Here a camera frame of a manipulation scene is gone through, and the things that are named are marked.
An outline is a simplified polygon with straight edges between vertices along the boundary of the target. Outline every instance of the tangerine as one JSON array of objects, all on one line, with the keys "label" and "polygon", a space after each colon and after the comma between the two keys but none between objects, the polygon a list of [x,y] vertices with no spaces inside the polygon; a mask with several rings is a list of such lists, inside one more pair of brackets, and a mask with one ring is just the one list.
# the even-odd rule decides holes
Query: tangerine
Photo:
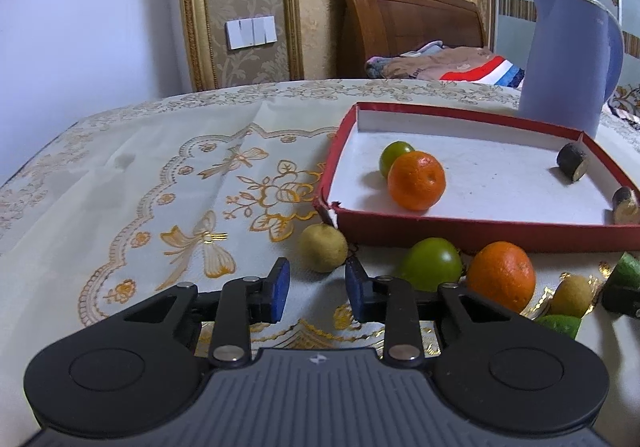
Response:
[{"label": "tangerine", "polygon": [[474,257],[466,271],[466,287],[520,313],[533,297],[536,272],[523,249],[496,241]]},{"label": "tangerine", "polygon": [[411,151],[393,162],[386,186],[401,207],[424,211],[442,197],[447,182],[438,160],[426,152]]}]

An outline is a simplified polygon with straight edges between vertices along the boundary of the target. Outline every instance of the tablecloth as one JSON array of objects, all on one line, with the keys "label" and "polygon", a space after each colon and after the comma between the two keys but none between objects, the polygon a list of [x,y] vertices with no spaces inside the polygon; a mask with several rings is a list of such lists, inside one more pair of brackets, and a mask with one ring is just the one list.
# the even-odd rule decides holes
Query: tablecloth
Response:
[{"label": "tablecloth", "polygon": [[[311,201],[335,129],[357,101],[416,102],[516,115],[519,91],[419,80],[324,80],[191,93],[81,120],[0,189],[0,445],[37,430],[22,393],[30,358],[53,341],[179,281],[201,291],[292,263],[280,323],[252,327],[259,347],[382,345],[383,327],[354,321],[344,268],[306,271],[296,237],[318,223]],[[640,138],[603,111],[597,141],[640,182]],[[371,274],[403,250],[351,245]],[[533,255],[534,313],[571,273],[602,280],[619,253]],[[426,351],[438,353],[429,323]],[[198,353],[206,351],[204,326]],[[578,340],[611,375],[596,424],[615,446],[640,438],[640,327],[600,308]]]}]

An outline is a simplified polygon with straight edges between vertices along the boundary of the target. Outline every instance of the light switch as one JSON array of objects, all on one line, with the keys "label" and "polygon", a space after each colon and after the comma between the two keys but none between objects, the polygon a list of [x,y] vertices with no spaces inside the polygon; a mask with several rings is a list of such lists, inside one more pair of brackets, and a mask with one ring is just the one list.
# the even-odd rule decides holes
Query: light switch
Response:
[{"label": "light switch", "polygon": [[273,15],[263,17],[264,19],[264,36],[267,42],[276,42],[276,19]]},{"label": "light switch", "polygon": [[240,35],[242,36],[242,45],[244,47],[254,45],[254,23],[252,19],[240,20]]},{"label": "light switch", "polygon": [[254,17],[254,46],[259,44],[266,44],[266,37],[264,34],[264,17]]},{"label": "light switch", "polygon": [[240,21],[238,19],[227,21],[225,26],[226,40],[229,43],[229,49],[237,50],[238,48],[244,48],[244,41],[242,40],[242,34],[240,33]]}]

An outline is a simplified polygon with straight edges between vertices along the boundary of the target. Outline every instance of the logo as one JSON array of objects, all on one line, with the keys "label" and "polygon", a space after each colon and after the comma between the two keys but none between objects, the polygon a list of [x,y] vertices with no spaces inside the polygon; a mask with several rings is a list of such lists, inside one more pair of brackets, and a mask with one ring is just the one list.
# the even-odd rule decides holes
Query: logo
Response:
[{"label": "logo", "polygon": [[316,353],[314,356],[309,357],[309,362],[313,362],[316,366],[320,364],[324,364],[328,358],[324,356],[322,353]]}]

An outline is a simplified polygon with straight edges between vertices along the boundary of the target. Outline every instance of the striped blanket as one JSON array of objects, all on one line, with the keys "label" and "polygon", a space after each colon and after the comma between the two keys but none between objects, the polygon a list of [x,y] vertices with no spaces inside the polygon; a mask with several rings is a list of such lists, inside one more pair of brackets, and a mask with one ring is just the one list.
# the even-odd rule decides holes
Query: striped blanket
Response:
[{"label": "striped blanket", "polygon": [[367,61],[369,78],[418,78],[456,80],[519,88],[524,70],[485,48],[447,48],[441,41],[399,57],[372,57]]}]

